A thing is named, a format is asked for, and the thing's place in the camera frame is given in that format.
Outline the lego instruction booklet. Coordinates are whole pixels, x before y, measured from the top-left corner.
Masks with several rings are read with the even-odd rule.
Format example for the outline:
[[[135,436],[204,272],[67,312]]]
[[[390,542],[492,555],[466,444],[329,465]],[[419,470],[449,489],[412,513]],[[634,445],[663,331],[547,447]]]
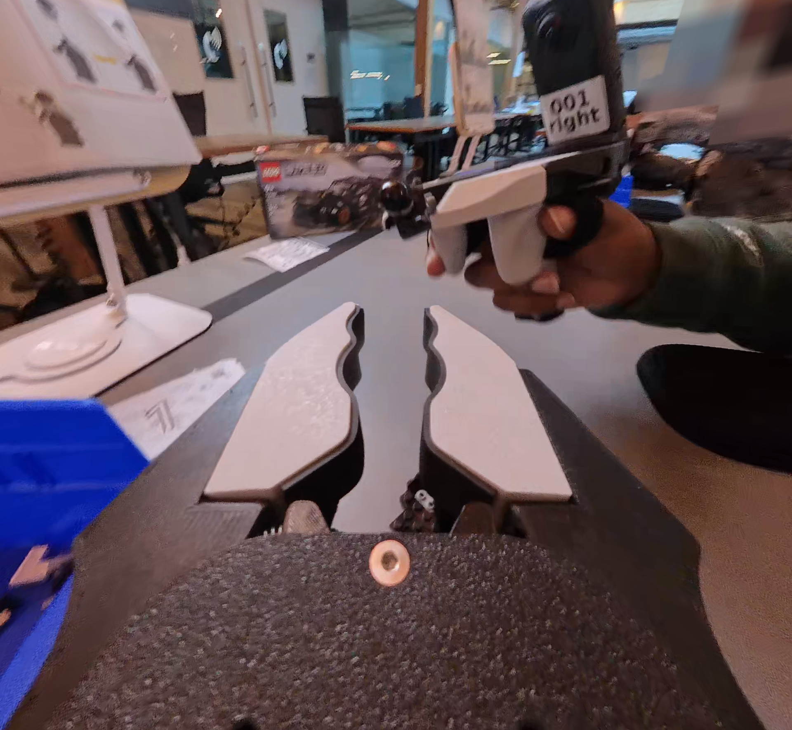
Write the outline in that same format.
[[[1,11],[2,187],[200,161],[124,6],[1,0]]]

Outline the small black lego wheel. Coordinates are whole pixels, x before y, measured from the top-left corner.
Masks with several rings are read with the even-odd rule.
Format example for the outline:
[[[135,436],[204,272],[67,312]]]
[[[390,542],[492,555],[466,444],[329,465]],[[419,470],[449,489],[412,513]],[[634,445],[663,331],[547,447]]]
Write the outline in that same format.
[[[395,229],[401,239],[409,240],[429,231],[427,203],[421,186],[388,180],[380,190],[382,229]]]

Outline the lego set cardboard box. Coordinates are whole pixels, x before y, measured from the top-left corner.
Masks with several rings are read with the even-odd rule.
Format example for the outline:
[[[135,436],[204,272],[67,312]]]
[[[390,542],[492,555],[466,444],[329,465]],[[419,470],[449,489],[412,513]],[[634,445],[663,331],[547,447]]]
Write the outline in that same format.
[[[403,178],[404,162],[390,141],[259,147],[254,164],[270,238],[380,230],[382,187]]]

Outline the heap of loose lego parts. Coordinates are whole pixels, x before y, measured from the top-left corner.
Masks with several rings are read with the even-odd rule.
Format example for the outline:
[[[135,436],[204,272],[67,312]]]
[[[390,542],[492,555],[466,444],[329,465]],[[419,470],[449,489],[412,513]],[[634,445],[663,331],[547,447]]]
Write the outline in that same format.
[[[70,549],[34,546],[9,578],[8,589],[12,593],[38,590],[45,595],[55,595],[71,577],[73,570],[74,556]]]

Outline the open booklet on stand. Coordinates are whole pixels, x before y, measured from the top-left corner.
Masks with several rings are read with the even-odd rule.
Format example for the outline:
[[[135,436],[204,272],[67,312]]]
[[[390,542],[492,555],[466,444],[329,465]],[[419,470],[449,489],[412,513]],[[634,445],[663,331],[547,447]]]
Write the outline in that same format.
[[[456,38],[449,50],[457,142],[448,175],[471,167],[479,141],[495,126],[486,0],[450,0]]]

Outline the white printed paper bag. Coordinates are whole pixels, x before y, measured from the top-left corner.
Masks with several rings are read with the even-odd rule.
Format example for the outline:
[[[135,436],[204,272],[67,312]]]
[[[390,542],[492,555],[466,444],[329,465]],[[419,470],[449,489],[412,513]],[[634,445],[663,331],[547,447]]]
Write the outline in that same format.
[[[124,399],[108,413],[147,461],[183,436],[245,375],[237,359],[223,359]]]

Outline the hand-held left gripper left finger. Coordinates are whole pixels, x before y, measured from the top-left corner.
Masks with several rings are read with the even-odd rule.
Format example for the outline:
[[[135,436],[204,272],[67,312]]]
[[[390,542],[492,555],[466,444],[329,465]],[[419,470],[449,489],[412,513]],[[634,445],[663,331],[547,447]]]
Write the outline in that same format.
[[[343,303],[266,362],[233,429],[205,499],[337,508],[363,474],[355,388],[364,313]]]

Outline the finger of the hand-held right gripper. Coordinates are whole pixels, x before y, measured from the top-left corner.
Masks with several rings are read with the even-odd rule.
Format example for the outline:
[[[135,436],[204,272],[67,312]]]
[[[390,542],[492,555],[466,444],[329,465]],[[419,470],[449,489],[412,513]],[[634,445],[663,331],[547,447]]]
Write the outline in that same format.
[[[548,158],[540,158],[530,161],[495,161],[489,163],[483,163],[478,165],[476,168],[471,168],[469,170],[464,171],[457,171],[454,174],[448,176],[442,176],[436,180],[431,180],[428,182],[423,182],[415,187],[416,190],[421,190],[424,193],[433,193],[435,196],[439,196],[450,187],[451,184],[455,182],[460,182],[463,180],[475,180],[480,177],[485,177],[490,174],[497,173],[498,171],[502,170],[511,170],[514,168],[533,168],[533,167],[541,167],[545,163],[548,162]]]

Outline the black lego car chassis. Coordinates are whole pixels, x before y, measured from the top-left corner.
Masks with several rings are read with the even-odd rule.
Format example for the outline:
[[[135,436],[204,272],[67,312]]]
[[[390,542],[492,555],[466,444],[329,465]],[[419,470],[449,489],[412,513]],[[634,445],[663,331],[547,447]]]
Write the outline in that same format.
[[[400,534],[435,534],[440,531],[434,499],[420,485],[419,480],[408,483],[400,497],[401,512],[390,525]]]

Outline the small white printed sheet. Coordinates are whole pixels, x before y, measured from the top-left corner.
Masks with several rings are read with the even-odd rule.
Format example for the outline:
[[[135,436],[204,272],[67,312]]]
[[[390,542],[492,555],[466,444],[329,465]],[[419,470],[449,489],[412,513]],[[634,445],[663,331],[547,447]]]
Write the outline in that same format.
[[[261,263],[277,273],[286,273],[306,262],[322,257],[329,251],[329,246],[296,237],[286,240],[269,240],[264,245],[246,252],[244,259]]]

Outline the white book stand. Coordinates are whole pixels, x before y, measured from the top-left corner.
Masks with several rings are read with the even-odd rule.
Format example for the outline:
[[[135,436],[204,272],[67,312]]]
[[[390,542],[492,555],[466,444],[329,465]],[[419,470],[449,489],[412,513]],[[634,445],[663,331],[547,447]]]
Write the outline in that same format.
[[[210,312],[127,291],[107,213],[151,191],[176,190],[188,172],[122,170],[2,186],[2,219],[11,222],[86,211],[107,286],[103,302],[2,343],[2,400],[95,397],[210,327]]]

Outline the framed wall picture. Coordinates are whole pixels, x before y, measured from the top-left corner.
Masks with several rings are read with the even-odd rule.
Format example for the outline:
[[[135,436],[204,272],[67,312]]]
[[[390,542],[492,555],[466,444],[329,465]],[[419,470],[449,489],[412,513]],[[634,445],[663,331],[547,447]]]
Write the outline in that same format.
[[[193,30],[203,73],[210,80],[232,80],[233,65],[219,0],[191,0]]]
[[[269,43],[269,60],[274,81],[293,83],[292,53],[285,13],[264,9],[264,24]]]

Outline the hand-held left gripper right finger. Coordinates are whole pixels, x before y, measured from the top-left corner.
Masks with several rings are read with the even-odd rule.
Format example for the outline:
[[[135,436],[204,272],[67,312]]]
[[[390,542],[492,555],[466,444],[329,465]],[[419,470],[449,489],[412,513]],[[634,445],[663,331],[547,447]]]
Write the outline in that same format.
[[[515,361],[441,306],[424,310],[421,483],[455,520],[470,503],[569,504],[573,490]]]

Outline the person's right hand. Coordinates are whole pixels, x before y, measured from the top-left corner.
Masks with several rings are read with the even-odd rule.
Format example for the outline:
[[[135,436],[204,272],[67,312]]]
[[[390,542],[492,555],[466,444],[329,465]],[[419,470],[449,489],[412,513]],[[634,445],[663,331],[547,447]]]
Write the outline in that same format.
[[[463,275],[472,287],[489,291],[498,309],[518,319],[547,321],[568,309],[598,310],[638,299],[656,279],[660,257],[653,231],[629,210],[606,200],[597,236],[566,258],[550,262],[529,283],[505,282],[488,242]]]

